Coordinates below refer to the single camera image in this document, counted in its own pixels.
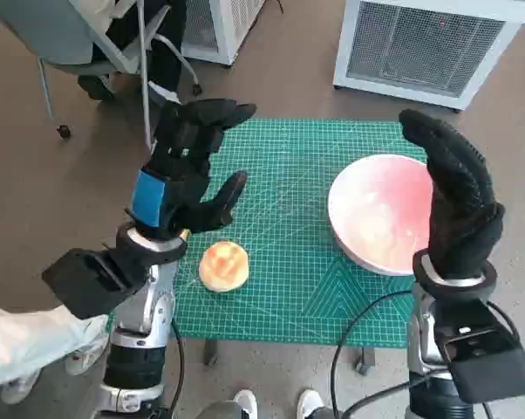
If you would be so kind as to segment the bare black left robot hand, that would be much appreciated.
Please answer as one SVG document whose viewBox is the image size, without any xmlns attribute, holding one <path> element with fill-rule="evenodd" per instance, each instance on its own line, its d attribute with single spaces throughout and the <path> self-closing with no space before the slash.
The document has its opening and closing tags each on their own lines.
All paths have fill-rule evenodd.
<svg viewBox="0 0 525 419">
<path fill-rule="evenodd" d="M 207 201 L 211 181 L 210 155 L 219 152 L 224 134 L 256 113 L 252 103 L 232 99 L 168 101 L 160 110 L 155 145 L 141 168 L 129 216 L 144 237 L 166 240 L 181 230 L 219 230 L 233 221 L 235 207 L 248 179 L 238 170 Z"/>
</svg>

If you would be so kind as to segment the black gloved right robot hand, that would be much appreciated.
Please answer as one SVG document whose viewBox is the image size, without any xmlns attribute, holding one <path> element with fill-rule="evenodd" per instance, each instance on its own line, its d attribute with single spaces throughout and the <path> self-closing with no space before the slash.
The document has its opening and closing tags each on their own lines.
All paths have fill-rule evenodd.
<svg viewBox="0 0 525 419">
<path fill-rule="evenodd" d="M 478 277 L 499 242 L 505 208 L 485 157 L 446 122 L 412 109 L 399 114 L 402 134 L 426 152 L 433 181 L 427 253 L 443 279 Z"/>
</svg>

